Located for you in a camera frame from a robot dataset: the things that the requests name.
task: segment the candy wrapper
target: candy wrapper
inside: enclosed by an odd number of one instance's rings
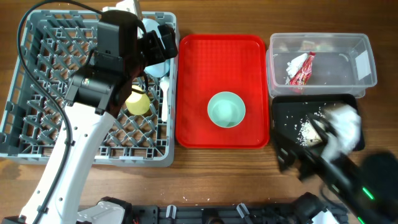
[[[312,74],[312,61],[315,57],[314,52],[310,52],[303,66],[296,75],[289,81],[289,85],[305,85]]]

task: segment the wood surface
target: wood surface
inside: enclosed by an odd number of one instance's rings
[[[4,110],[17,58],[16,30],[22,15],[37,1],[0,2],[0,115]],[[82,1],[102,9],[116,2]],[[266,45],[276,32],[353,32],[367,34],[378,83],[358,100],[366,149],[351,158],[392,151],[398,156],[398,2],[397,1],[186,1],[148,0],[143,11],[170,11],[181,36],[255,34]],[[78,9],[49,4],[43,9]],[[24,166],[0,159],[0,217],[18,215],[32,195],[44,166]],[[305,192],[318,194],[317,177],[301,183],[296,173],[280,174],[270,144],[260,150],[175,148],[168,168],[93,166],[81,196],[92,206],[110,196],[134,205],[232,205],[290,202]]]

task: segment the gray dish rack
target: gray dish rack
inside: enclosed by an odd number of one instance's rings
[[[174,28],[177,20],[170,12],[142,12],[143,16]],[[65,106],[63,96],[68,77],[96,46],[99,17],[91,11],[37,10],[26,22],[22,51],[27,65],[40,84]],[[150,111],[130,115],[120,111],[114,126],[103,140],[94,164],[115,166],[166,167],[174,159],[175,95],[178,58],[170,62],[167,122],[161,117],[163,94],[158,78],[149,77]],[[143,80],[134,80],[142,86]],[[17,59],[6,107],[0,125],[0,157],[20,164],[46,164],[57,140],[62,120],[53,105],[38,94],[37,87],[24,76]]]

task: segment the yellow object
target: yellow object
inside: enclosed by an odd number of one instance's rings
[[[133,89],[142,91],[139,86],[133,85]],[[149,110],[150,100],[146,94],[139,94],[131,92],[131,95],[126,100],[127,110],[134,115],[142,115]]]

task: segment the green light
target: green light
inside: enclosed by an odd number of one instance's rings
[[[361,218],[361,217],[358,217],[358,220],[359,220],[362,224],[365,224],[365,222],[362,221],[362,218]]]
[[[373,194],[368,189],[363,187],[362,190],[371,200],[374,200]]]

